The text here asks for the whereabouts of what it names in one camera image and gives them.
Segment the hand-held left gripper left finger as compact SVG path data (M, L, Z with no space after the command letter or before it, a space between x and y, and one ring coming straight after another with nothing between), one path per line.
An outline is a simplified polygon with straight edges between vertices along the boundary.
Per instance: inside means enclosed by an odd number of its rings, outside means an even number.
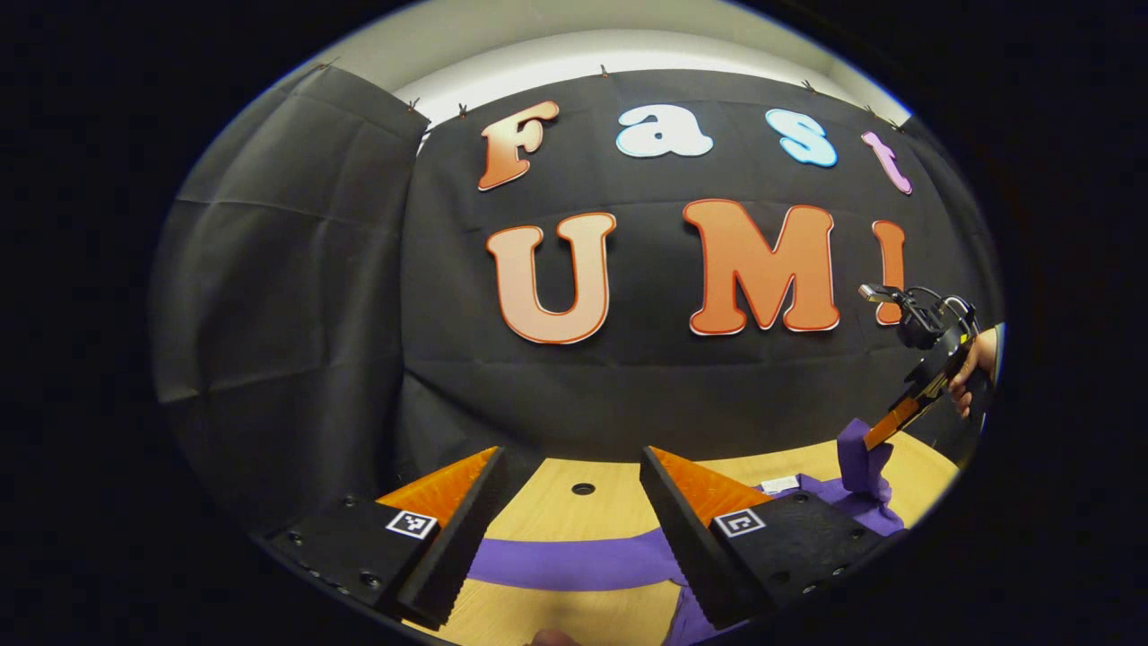
M507 490L506 451L488 447L377 499L347 495L276 531L269 545L373 612L439 629Z

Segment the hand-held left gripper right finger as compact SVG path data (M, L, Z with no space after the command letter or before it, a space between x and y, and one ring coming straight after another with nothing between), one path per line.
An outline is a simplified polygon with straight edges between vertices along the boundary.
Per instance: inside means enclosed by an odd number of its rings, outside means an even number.
M819 495L765 495L653 446L642 451L639 483L701 614L718 629L837 587L895 537Z

